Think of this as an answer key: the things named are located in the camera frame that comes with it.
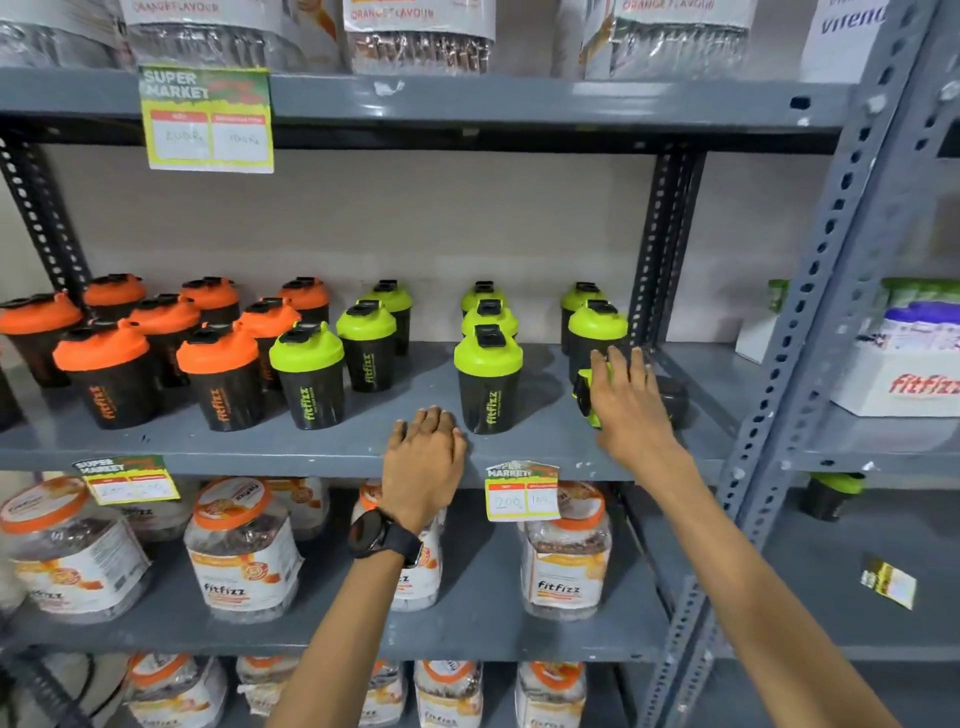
paper label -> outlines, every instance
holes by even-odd
[[[350,33],[426,31],[496,40],[493,0],[344,0]]]
[[[12,563],[36,605],[59,615],[115,607],[150,566],[130,527],[123,522],[115,523],[96,543],[72,556]]]
[[[255,612],[282,603],[293,589],[303,564],[294,544],[290,519],[273,542],[260,551],[239,556],[210,556],[188,549],[204,601],[215,609]]]
[[[163,700],[133,700],[131,713],[143,728],[204,728],[211,725],[227,697],[227,675],[211,657],[200,681]]]
[[[523,593],[531,604],[583,609],[600,603],[610,550],[601,553],[537,553],[529,542],[523,558]]]
[[[73,464],[100,505],[176,500],[177,484],[159,455],[122,455]]]
[[[560,517],[557,480],[560,469],[529,460],[487,468],[487,519],[552,521]]]
[[[272,174],[270,84],[263,69],[141,66],[151,169]]]

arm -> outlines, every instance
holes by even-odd
[[[827,633],[737,529],[677,442],[657,378],[634,349],[610,349],[612,375],[593,352],[590,399],[601,447],[647,490],[669,519],[778,728],[899,728]]]
[[[403,421],[383,457],[380,509],[419,534],[453,499],[467,441],[449,412],[421,410]],[[287,683],[267,728],[356,728],[403,557],[357,559]]]

black shaker bottle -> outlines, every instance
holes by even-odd
[[[453,350],[464,424],[478,435],[506,432],[516,423],[523,349],[496,324],[475,327]]]
[[[396,319],[382,301],[361,299],[337,320],[350,384],[357,392],[382,392],[394,383]]]
[[[44,388],[70,385],[70,377],[54,363],[54,349],[60,336],[83,319],[83,312],[62,291],[0,303],[0,333],[11,340]]]
[[[344,420],[344,344],[329,329],[297,324],[270,349],[298,429],[323,429]]]

lime green lid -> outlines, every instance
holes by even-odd
[[[585,339],[612,341],[627,335],[627,320],[617,313],[616,306],[609,301],[593,299],[584,301],[573,313],[567,328],[570,333]]]
[[[484,324],[497,324],[504,336],[516,336],[520,330],[520,321],[498,299],[483,299],[478,302],[476,308],[467,312],[464,322],[460,324],[460,332],[467,336],[474,327]]]
[[[382,301],[391,313],[405,311],[414,304],[409,291],[393,279],[382,279],[364,296],[367,300]]]
[[[482,325],[457,344],[453,365],[465,375],[511,375],[523,366],[523,349],[497,324]]]
[[[464,297],[460,299],[461,311],[472,311],[484,299],[497,299],[504,305],[509,305],[507,297],[499,288],[493,285],[492,280],[478,280],[473,284]]]
[[[278,372],[316,372],[344,358],[344,342],[326,321],[318,327],[297,324],[278,336],[270,347],[270,363]]]
[[[810,477],[837,493],[849,496],[856,496],[863,490],[863,473],[811,473]]]
[[[337,333],[350,341],[385,339],[396,333],[396,319],[382,301],[361,299],[337,319]]]
[[[564,297],[560,299],[560,307],[567,311],[575,311],[584,304],[585,301],[592,299],[606,299],[604,292],[597,288],[596,283],[587,280],[578,280],[573,284]]]

shaker bottle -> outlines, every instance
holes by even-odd
[[[300,312],[300,320],[305,324],[330,321],[330,297],[320,279],[297,276],[284,283],[276,296],[290,299],[290,304]]]
[[[608,347],[621,346],[627,336],[627,320],[603,299],[584,302],[570,317],[568,328],[570,384],[577,383],[577,372],[590,368],[590,351],[606,355]]]
[[[323,429],[344,420],[344,343],[322,321],[297,324],[270,348],[290,415],[298,429]]]
[[[396,353],[398,356],[406,356],[410,351],[410,309],[414,305],[410,293],[396,280],[384,279],[375,285],[364,299],[382,301],[387,306],[387,310],[396,319]]]
[[[143,425],[160,411],[154,359],[139,329],[129,319],[72,328],[54,349],[101,429]]]
[[[506,432],[516,423],[523,349],[496,324],[478,326],[453,350],[464,424],[478,435]]]
[[[240,318],[240,298],[230,279],[204,276],[188,280],[180,292],[200,309],[202,324],[232,324]]]
[[[498,299],[505,306],[510,305],[503,291],[493,285],[492,280],[478,280],[460,299],[460,310],[466,316],[468,311],[472,311],[484,299]]]
[[[164,387],[189,383],[177,363],[177,349],[200,326],[200,309],[185,296],[161,293],[136,305],[130,320],[147,337]]]
[[[259,358],[256,340],[238,324],[203,327],[177,351],[210,429],[232,432],[263,419]]]
[[[394,383],[396,319],[382,301],[361,299],[337,320],[350,383],[357,392],[382,392]]]
[[[578,280],[574,283],[564,297],[560,299],[561,327],[560,327],[560,351],[570,354],[570,331],[567,328],[570,325],[570,317],[584,304],[584,302],[593,299],[603,299],[607,297],[601,291],[596,283],[587,280]]]
[[[83,320],[83,312],[62,291],[6,301],[0,311],[0,333],[27,362],[36,383],[44,388],[69,386],[70,377],[54,364],[54,349],[60,335]]]
[[[504,336],[516,339],[520,330],[520,321],[513,311],[507,308],[499,299],[483,299],[476,308],[468,311],[464,321],[460,324],[460,333],[467,336],[478,326],[497,324]]]
[[[131,273],[111,273],[95,278],[84,291],[84,305],[94,318],[101,321],[126,318],[136,302],[147,296],[142,280]]]

